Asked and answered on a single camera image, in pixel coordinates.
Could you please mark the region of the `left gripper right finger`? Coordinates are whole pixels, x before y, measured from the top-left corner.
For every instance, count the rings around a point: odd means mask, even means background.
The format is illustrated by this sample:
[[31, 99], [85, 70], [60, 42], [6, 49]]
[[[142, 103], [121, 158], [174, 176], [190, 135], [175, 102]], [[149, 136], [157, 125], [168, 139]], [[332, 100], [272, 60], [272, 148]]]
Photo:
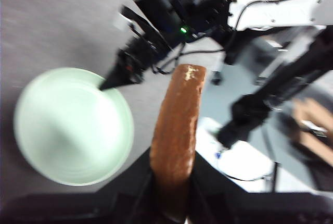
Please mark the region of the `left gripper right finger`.
[[190, 182], [190, 223], [332, 223], [332, 199], [303, 192], [247, 192], [199, 153]]

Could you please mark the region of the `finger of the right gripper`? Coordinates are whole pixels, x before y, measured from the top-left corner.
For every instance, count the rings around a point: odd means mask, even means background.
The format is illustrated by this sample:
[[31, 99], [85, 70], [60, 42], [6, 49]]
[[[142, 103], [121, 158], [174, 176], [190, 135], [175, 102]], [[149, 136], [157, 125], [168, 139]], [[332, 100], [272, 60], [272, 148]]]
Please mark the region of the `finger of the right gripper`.
[[114, 67], [107, 74], [104, 82], [99, 86], [100, 90], [117, 88], [120, 86], [135, 84], [132, 76], [135, 66], [131, 62], [118, 60]]

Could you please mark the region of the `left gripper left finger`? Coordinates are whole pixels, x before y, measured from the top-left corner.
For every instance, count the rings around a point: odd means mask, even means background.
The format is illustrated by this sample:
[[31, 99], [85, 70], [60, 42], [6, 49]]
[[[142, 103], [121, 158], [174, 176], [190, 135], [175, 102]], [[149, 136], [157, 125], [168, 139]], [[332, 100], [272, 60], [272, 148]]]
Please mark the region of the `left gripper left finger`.
[[30, 194], [7, 203], [1, 223], [127, 223], [149, 193], [149, 151], [96, 192]]

